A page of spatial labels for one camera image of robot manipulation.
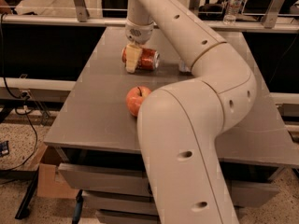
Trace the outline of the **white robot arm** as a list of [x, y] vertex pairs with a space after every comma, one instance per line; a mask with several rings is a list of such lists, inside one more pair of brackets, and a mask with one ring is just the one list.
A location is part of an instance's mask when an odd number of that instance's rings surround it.
[[215, 139], [251, 110], [256, 79], [223, 37], [177, 0], [130, 0], [144, 8], [192, 78], [153, 91], [142, 103], [137, 133], [162, 224], [239, 224], [221, 172]]

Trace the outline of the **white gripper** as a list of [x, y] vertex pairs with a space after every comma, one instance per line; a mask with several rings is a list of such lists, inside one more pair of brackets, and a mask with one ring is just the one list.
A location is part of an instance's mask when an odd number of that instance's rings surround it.
[[[154, 28], [153, 20], [147, 21], [145, 24], [137, 24], [136, 22], [126, 20], [125, 35], [129, 41], [140, 45], [146, 44], [152, 35]], [[126, 71], [133, 73], [142, 54], [142, 48], [135, 44], [128, 44], [126, 46]]]

